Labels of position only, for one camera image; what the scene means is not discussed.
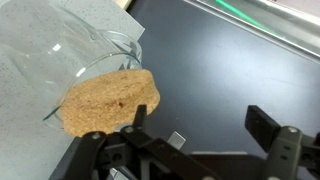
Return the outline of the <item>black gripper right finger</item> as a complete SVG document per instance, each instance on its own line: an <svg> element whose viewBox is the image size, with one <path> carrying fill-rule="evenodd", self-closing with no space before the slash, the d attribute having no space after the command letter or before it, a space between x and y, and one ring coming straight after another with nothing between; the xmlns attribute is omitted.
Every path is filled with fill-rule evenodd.
<svg viewBox="0 0 320 180"><path fill-rule="evenodd" d="M302 133L292 126L281 126L257 105L249 105L245 128L269 157L298 157Z"/></svg>

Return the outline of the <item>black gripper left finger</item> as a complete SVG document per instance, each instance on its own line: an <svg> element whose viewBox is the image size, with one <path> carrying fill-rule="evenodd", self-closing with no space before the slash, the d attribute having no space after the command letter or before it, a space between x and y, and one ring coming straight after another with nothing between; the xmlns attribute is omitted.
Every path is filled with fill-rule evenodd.
<svg viewBox="0 0 320 180"><path fill-rule="evenodd" d="M146 120L146 105L139 105L132 125L125 126L120 136L126 145L125 165L150 160L165 167L186 167L187 156L163 139L151 138L143 131Z"/></svg>

